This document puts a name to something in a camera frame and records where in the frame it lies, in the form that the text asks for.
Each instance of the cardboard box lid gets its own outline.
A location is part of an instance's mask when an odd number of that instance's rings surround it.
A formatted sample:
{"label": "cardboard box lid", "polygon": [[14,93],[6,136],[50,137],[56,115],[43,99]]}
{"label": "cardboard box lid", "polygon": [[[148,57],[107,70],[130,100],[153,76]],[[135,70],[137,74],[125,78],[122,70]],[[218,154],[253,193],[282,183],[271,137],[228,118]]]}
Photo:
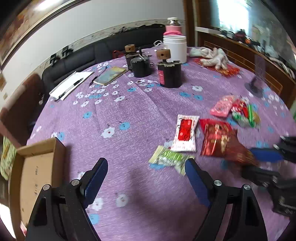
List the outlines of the cardboard box lid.
{"label": "cardboard box lid", "polygon": [[62,184],[64,156],[65,146],[57,138],[17,150],[9,180],[9,208],[18,241],[25,239],[20,223],[28,225],[41,188]]}

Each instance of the pen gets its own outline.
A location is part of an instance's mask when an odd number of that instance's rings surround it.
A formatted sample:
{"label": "pen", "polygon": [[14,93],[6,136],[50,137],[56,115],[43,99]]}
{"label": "pen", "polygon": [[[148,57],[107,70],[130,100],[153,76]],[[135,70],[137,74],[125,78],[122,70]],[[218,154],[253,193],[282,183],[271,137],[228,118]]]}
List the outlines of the pen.
{"label": "pen", "polygon": [[89,83],[89,86],[91,86],[91,85],[93,84],[94,80],[95,80],[96,78],[98,78],[99,76],[101,76],[101,74],[104,73],[106,69],[107,69],[107,66],[103,69],[103,71],[102,71],[98,76],[96,76],[96,77],[95,77],[95,78]]}
{"label": "pen", "polygon": [[63,94],[61,94],[56,100],[55,100],[55,102],[57,102],[58,100],[60,100],[70,89],[72,89],[74,86],[76,86],[77,84],[79,84],[80,83],[80,81],[81,80],[83,80],[83,78],[82,79],[80,79],[80,80],[78,80],[78,81],[76,81],[73,85],[71,85]]}

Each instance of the notebook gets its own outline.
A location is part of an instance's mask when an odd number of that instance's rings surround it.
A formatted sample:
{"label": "notebook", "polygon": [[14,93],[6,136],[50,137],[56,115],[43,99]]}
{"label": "notebook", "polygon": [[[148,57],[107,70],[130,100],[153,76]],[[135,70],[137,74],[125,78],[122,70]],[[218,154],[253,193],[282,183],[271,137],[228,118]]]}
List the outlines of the notebook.
{"label": "notebook", "polygon": [[120,67],[108,68],[104,73],[94,80],[94,83],[97,85],[107,85],[117,79],[119,76],[123,75],[125,72],[127,72],[127,70],[128,69],[126,68]]}

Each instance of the pink snack package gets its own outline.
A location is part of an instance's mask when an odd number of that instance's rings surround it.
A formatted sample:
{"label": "pink snack package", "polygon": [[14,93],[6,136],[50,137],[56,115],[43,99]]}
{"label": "pink snack package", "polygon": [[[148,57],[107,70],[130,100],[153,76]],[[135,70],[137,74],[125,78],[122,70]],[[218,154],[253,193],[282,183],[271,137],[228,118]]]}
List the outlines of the pink snack package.
{"label": "pink snack package", "polygon": [[234,95],[226,95],[219,100],[210,110],[210,114],[218,117],[227,117],[232,108],[232,103],[237,99]]}

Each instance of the blue gripper pad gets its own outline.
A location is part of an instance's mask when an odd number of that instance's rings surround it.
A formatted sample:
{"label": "blue gripper pad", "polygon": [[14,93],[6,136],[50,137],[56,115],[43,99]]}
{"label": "blue gripper pad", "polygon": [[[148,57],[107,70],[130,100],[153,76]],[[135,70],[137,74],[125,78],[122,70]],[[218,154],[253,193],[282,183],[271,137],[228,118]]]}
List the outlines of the blue gripper pad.
{"label": "blue gripper pad", "polygon": [[206,207],[209,207],[211,202],[208,199],[208,189],[189,160],[186,160],[185,162],[185,172],[199,202]]}
{"label": "blue gripper pad", "polygon": [[87,171],[82,178],[80,193],[83,195],[83,208],[92,204],[101,188],[101,185],[108,172],[108,162],[105,158],[100,158],[92,170]]}
{"label": "blue gripper pad", "polygon": [[251,148],[250,151],[254,157],[260,162],[279,162],[284,158],[278,150],[269,148]]}

